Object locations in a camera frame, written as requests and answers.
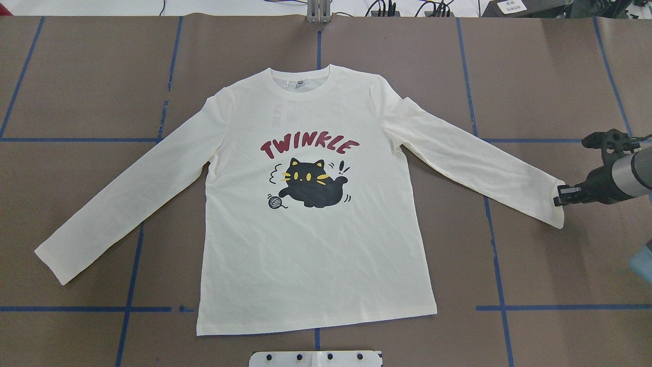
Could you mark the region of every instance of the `metal bracket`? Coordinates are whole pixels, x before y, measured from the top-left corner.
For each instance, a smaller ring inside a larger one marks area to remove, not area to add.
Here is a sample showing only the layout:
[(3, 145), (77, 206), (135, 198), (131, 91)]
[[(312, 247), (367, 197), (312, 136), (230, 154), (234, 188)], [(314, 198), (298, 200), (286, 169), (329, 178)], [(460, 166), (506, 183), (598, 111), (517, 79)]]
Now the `metal bracket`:
[(331, 22), (331, 0), (308, 0), (308, 23)]
[(257, 352), (249, 367), (382, 367), (381, 351)]

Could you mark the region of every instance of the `yarn ball graphic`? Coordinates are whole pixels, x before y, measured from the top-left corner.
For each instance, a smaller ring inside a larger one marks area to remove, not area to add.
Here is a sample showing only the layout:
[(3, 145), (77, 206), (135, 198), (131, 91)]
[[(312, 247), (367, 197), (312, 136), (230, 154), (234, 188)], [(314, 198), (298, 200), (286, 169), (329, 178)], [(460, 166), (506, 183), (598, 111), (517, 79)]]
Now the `yarn ball graphic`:
[(274, 197), (274, 196), (269, 196), (269, 200), (267, 201), (267, 204), (269, 204), (269, 207), (272, 209), (279, 209), (280, 207), (283, 207), (287, 209), (287, 206), (283, 205), (283, 202), (281, 201), (280, 197)]

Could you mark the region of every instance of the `white label sticker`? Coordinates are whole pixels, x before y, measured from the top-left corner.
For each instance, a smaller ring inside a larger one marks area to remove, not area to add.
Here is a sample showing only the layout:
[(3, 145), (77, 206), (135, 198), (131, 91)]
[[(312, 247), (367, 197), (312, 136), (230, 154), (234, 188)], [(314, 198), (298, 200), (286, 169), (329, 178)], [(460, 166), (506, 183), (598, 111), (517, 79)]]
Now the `white label sticker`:
[(526, 6), (521, 0), (507, 0), (501, 3), (498, 3), (498, 7), (503, 14), (512, 14), (517, 12), (522, 12), (527, 10)]

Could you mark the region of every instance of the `red lettering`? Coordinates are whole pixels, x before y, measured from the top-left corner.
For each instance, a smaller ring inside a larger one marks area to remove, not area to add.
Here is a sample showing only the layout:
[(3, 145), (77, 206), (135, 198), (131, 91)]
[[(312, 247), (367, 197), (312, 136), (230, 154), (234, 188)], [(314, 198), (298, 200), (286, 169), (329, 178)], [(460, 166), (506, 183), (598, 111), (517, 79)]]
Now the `red lettering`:
[(344, 151), (345, 149), (349, 149), (349, 148), (351, 148), (352, 146), (358, 146), (358, 145), (360, 145), (360, 143), (358, 143), (358, 142), (356, 142), (356, 141), (353, 141), (353, 140), (349, 140), (349, 141), (347, 141), (346, 143), (343, 143), (342, 145), (340, 145), (340, 147), (337, 148), (337, 152), (338, 152), (339, 154), (344, 154), (344, 153), (346, 153), (346, 152)]
[(335, 150), (335, 144), (339, 142), (340, 140), (344, 139), (344, 136), (338, 135), (334, 137), (330, 143), (328, 143), (328, 146), (326, 148), (329, 148), (330, 150)]
[(344, 140), (344, 135), (337, 135), (336, 137), (331, 137), (328, 131), (317, 132), (313, 131), (311, 133), (302, 133), (297, 131), (296, 133), (289, 133), (283, 136), (283, 140), (272, 139), (264, 143), (260, 150), (265, 152), (270, 159), (274, 159), (275, 153), (285, 153), (290, 149), (299, 148), (299, 142), (301, 141), (301, 146), (321, 146), (328, 150), (334, 150), (339, 154), (346, 153), (347, 149), (351, 149), (354, 146), (359, 146), (360, 143), (355, 140), (347, 140), (345, 143), (338, 144)]
[(274, 147), (278, 150), (279, 153), (285, 153), (289, 150), (289, 140), (292, 137), (292, 134), (286, 134), (283, 136), (283, 141), (277, 141), (274, 139)]
[(301, 136), (301, 133), (297, 131), (296, 134), (294, 134), (294, 148), (297, 149), (299, 147), (299, 137)]
[(272, 146), (272, 142), (266, 142), (263, 144), (263, 146), (260, 147), (260, 150), (267, 153), (267, 156), (270, 157), (271, 159), (274, 159), (274, 153), (272, 153), (271, 146)]
[(301, 146), (312, 145), (312, 142), (315, 141), (316, 137), (317, 137), (317, 131), (313, 131), (310, 134), (303, 133), (303, 140), (301, 141)]
[(331, 138), (331, 136), (328, 135), (328, 131), (322, 131), (319, 133), (319, 137), (317, 138), (317, 141), (315, 142), (315, 146), (323, 146), (326, 148), (326, 141), (328, 141)]

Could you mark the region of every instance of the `white plate with holes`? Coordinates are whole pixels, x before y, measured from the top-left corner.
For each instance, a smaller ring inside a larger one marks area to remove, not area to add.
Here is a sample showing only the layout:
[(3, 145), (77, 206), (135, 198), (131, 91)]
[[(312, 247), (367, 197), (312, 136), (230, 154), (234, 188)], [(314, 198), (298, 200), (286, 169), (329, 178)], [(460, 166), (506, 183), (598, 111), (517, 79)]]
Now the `white plate with holes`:
[(256, 352), (249, 367), (382, 367), (379, 351)]

